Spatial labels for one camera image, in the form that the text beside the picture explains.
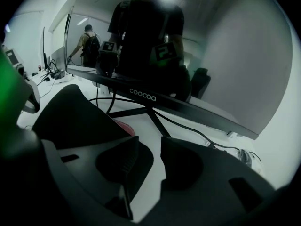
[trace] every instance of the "curved monitor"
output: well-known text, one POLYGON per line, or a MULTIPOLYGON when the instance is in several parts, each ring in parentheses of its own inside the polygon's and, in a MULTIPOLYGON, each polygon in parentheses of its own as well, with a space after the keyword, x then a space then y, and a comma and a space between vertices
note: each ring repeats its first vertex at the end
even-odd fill
POLYGON ((76 0, 68 19, 69 73, 252 139, 273 117, 290 76, 293 29, 275 0, 97 0, 95 6, 76 0))

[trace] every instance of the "person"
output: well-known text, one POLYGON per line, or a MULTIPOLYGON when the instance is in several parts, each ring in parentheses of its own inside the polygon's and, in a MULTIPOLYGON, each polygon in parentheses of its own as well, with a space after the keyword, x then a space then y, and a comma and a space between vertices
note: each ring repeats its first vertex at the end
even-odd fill
POLYGON ((84 57, 83 59, 83 65, 84 67, 95 67, 95 63, 96 63, 96 59, 98 54, 96 55, 90 55, 87 52, 87 47, 91 45, 91 43, 98 43, 96 44, 95 50, 98 51, 100 45, 99 45, 99 41, 96 37, 96 33, 93 32, 92 26, 90 24, 85 26, 85 33, 83 35, 81 35, 79 42, 76 46, 76 48, 74 49, 74 51, 69 55, 69 57, 67 58, 67 62, 69 63, 72 59, 72 57, 80 50, 80 48, 83 48, 83 53, 80 55, 81 57, 84 57))
POLYGON ((2 33, 2 36, 0 38, 0 41, 1 41, 1 45, 2 45, 2 50, 5 52, 8 50, 8 48, 3 44, 4 43, 4 40, 5 40, 5 33, 3 32, 2 33))
MULTIPOLYGON (((118 47, 122 46, 116 72, 136 79, 148 80, 150 77, 154 79, 157 74, 152 73, 148 66, 152 48, 163 44, 166 39, 165 35, 168 35, 168 41, 174 42, 183 57, 183 27, 184 14, 178 6, 167 8, 160 0, 131 0, 118 4, 108 29, 111 33, 109 41, 115 42, 118 47), (161 36, 162 29, 164 29, 164 36, 161 36)), ((173 72, 176 73, 173 78, 185 81, 183 87, 186 87, 186 91, 191 90, 186 67, 182 66, 173 72)), ((164 73, 160 72, 160 75, 166 78, 164 73)), ((176 83, 173 81, 168 84, 173 87, 172 84, 176 83)), ((183 93, 178 91, 178 99, 186 100, 187 93, 184 92, 185 95, 180 98, 180 94, 183 93)))

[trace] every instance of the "black shirt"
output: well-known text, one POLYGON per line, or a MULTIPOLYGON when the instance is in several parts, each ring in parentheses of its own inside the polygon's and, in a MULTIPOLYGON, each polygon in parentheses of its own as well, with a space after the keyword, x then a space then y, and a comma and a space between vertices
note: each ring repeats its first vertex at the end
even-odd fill
POLYGON ((158 38, 166 16, 165 34, 182 36, 184 15, 178 6, 167 8, 159 1, 141 0, 132 0, 126 8, 117 5, 108 29, 115 34, 126 32, 117 72, 132 77, 142 75, 152 48, 164 43, 164 38, 158 38))

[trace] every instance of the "white desk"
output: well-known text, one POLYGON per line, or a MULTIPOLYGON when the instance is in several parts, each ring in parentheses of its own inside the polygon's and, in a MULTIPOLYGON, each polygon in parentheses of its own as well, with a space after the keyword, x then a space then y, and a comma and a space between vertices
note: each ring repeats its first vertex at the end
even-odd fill
MULTIPOLYGON (((39 73, 38 75, 34 76, 32 80, 35 83, 39 83, 41 81, 40 76, 43 74, 43 72, 39 73)), ((43 82, 41 83, 39 88, 40 97, 47 92, 43 98, 40 99, 40 111, 36 114, 29 114, 27 112, 21 113, 17 124, 21 128, 25 128, 27 125, 33 125, 38 118, 39 114, 47 103, 65 86, 69 84, 76 84, 79 86, 81 92, 87 99, 96 98, 96 87, 93 86, 91 81, 88 81, 83 78, 74 78, 72 75, 66 75, 65 78, 62 78, 60 80, 54 81, 54 79, 51 79, 49 82, 43 82)), ((111 101, 110 100, 100 100, 98 102, 98 105, 100 109, 103 111, 106 111, 108 107, 110 106, 111 101)), ((114 106, 111 110, 111 112, 116 111, 122 111, 122 110, 128 110, 128 109, 134 109, 142 107, 140 105, 124 102, 124 101, 115 101, 114 106)), ((185 126, 197 129, 201 132, 203 132, 205 135, 207 135, 210 139, 212 139, 214 142, 219 143, 224 146, 235 146, 237 148, 246 149, 252 152, 255 152, 255 149, 252 144, 252 140, 246 138, 246 137, 235 137, 233 139, 229 139, 224 132, 215 130, 213 128, 209 128, 207 126, 197 124, 195 122, 183 119, 181 117, 168 114, 163 111, 159 111, 161 114, 165 115, 166 117, 170 118, 171 120, 174 120, 178 123, 181 123, 185 126)), ((180 128, 174 124, 169 123, 168 121, 160 118, 160 121, 165 126, 167 131, 170 133, 171 137, 190 141, 199 145, 204 145, 205 140, 198 134, 180 128)), ((134 215, 134 222, 139 222, 141 219, 151 210, 151 208, 157 203, 157 201, 160 199, 160 188, 161 188, 161 181, 165 179, 165 168, 163 165, 163 162, 160 157, 161 153, 161 147, 160 147, 160 140, 161 140, 161 134, 158 131, 157 127, 153 124, 151 119, 146 114, 142 115, 135 115, 135 116, 128 116, 128 117, 122 117, 118 118, 119 121, 124 122, 128 125, 130 125, 133 130, 135 131, 135 134, 139 136, 140 142, 145 144, 149 149, 151 150, 153 156, 154 156, 154 164, 149 171, 144 183, 142 184, 141 188, 139 189, 136 197, 131 202, 131 208, 134 215)), ((237 156, 237 151, 234 149, 225 149, 228 153, 232 154, 233 156, 237 156)), ((260 173, 264 177, 264 171, 263 166, 259 162, 259 160, 256 158, 252 162, 252 169, 260 173)))

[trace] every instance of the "computer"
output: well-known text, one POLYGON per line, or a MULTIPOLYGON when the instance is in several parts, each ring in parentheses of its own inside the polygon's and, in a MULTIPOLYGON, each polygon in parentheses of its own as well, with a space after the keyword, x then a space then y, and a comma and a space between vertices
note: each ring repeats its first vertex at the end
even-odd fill
POLYGON ((42 51, 41 58, 43 58, 43 62, 44 62, 44 64, 42 65, 42 67, 44 67, 45 69, 47 69, 48 65, 50 64, 50 62, 47 63, 47 56, 46 56, 46 53, 45 53, 45 50, 44 50, 44 32, 45 32, 45 27, 43 27, 40 50, 42 51))
MULTIPOLYGON (((99 63, 98 65, 96 64, 98 74, 94 71, 85 72, 77 68, 75 69, 74 67, 68 67, 66 71, 91 80, 97 84, 105 85, 110 88, 111 92, 115 92, 120 96, 137 101, 146 107, 160 109, 185 119, 224 131, 226 134, 236 132, 239 135, 256 139, 258 137, 256 132, 240 125, 237 121, 235 121, 235 119, 233 119, 233 117, 229 116, 224 111, 218 109, 209 110, 207 105, 205 107, 199 107, 169 96, 172 90, 169 90, 170 83, 167 81, 168 76, 162 77, 160 84, 158 84, 158 76, 159 73, 164 70, 162 68, 169 64, 170 61, 179 62, 180 60, 181 58, 177 49, 174 47, 174 44, 170 42, 166 44, 166 48, 164 45, 159 45, 154 47, 152 50, 150 62, 152 66, 156 67, 156 69, 152 71, 157 71, 157 73, 152 72, 152 81, 150 73, 145 73, 148 76, 145 80, 128 80, 125 79, 124 76, 118 74, 113 74, 113 76, 109 78, 108 76, 105 76, 105 73, 103 73, 101 62, 100 65, 99 63), (170 51, 170 53, 162 55, 162 51, 170 51)), ((189 97, 189 90, 183 90, 181 93, 184 93, 187 98, 189 97)), ((119 117, 129 115, 133 115, 132 112, 124 111, 118 113, 119 117)))
POLYGON ((58 70, 60 71, 65 70, 66 58, 65 58, 64 46, 59 48, 57 51, 53 52, 51 55, 51 59, 55 61, 58 70))
POLYGON ((50 65, 50 57, 47 58, 47 65, 50 65))
POLYGON ((17 52, 14 49, 9 49, 9 50, 5 51, 5 54, 14 67, 16 67, 22 63, 21 58, 19 57, 19 55, 17 54, 17 52))

